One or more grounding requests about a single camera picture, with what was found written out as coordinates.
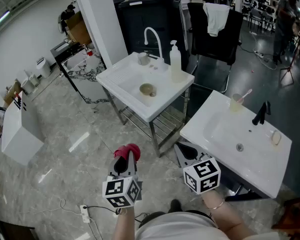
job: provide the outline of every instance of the person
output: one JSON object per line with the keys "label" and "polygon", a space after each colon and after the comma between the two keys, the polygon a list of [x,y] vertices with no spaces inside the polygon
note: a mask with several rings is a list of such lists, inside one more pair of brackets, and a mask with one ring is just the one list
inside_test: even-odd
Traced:
{"label": "person", "polygon": [[135,233],[134,207],[128,207],[118,215],[112,240],[279,240],[276,232],[254,233],[215,190],[201,196],[213,220],[197,210],[182,211],[175,199],[168,213],[150,214]]}
{"label": "person", "polygon": [[292,26],[297,19],[296,3],[299,0],[279,0],[276,9],[275,34],[273,43],[273,62],[277,65],[281,61],[281,54],[293,36]]}
{"label": "person", "polygon": [[66,27],[67,27],[67,23],[66,23],[66,20],[69,20],[73,15],[75,15],[75,9],[76,7],[73,6],[73,4],[69,4],[68,7],[66,8],[65,11],[63,11],[61,13],[61,27],[62,27],[62,30],[67,33],[66,31]]}

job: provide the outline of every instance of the cardboard box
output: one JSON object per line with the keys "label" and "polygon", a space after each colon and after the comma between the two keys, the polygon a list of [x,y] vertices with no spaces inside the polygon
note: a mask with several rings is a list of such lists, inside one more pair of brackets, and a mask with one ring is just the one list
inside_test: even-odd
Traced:
{"label": "cardboard box", "polygon": [[7,107],[9,107],[9,105],[12,103],[12,101],[13,101],[12,97],[15,97],[15,92],[17,94],[19,94],[19,93],[21,93],[21,91],[22,91],[22,89],[21,89],[20,83],[18,81],[15,81],[12,88],[10,89],[10,91],[3,98]]}
{"label": "cardboard box", "polygon": [[66,24],[68,25],[68,33],[72,40],[74,39],[74,41],[79,42],[81,45],[88,45],[92,42],[80,11],[68,19]]}

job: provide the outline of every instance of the white faucet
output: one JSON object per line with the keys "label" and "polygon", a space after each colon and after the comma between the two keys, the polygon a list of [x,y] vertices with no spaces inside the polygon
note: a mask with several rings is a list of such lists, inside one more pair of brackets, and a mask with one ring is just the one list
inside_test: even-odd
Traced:
{"label": "white faucet", "polygon": [[155,37],[156,37],[156,40],[158,42],[158,46],[159,46],[159,54],[160,54],[160,58],[157,59],[157,62],[158,62],[158,69],[162,69],[162,70],[165,70],[166,69],[166,65],[165,65],[165,60],[162,56],[162,48],[161,48],[161,42],[160,42],[160,38],[157,34],[157,32],[152,28],[152,27],[146,27],[145,30],[144,30],[144,44],[147,46],[148,45],[148,39],[147,39],[147,30],[151,30]]}

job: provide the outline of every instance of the black shoe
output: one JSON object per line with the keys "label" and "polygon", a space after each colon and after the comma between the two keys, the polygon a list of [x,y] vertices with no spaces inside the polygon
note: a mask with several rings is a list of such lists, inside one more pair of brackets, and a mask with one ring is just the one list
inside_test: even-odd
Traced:
{"label": "black shoe", "polygon": [[173,199],[170,204],[168,213],[182,212],[181,203],[177,199]]}
{"label": "black shoe", "polygon": [[273,56],[273,63],[278,65],[278,57],[277,56]]}

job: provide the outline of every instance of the white towel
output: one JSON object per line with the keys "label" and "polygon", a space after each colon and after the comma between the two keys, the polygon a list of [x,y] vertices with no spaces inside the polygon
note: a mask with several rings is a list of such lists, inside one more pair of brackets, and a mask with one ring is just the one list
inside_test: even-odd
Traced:
{"label": "white towel", "polygon": [[224,4],[203,4],[203,10],[208,18],[208,33],[211,37],[217,37],[219,31],[225,28],[230,7]]}

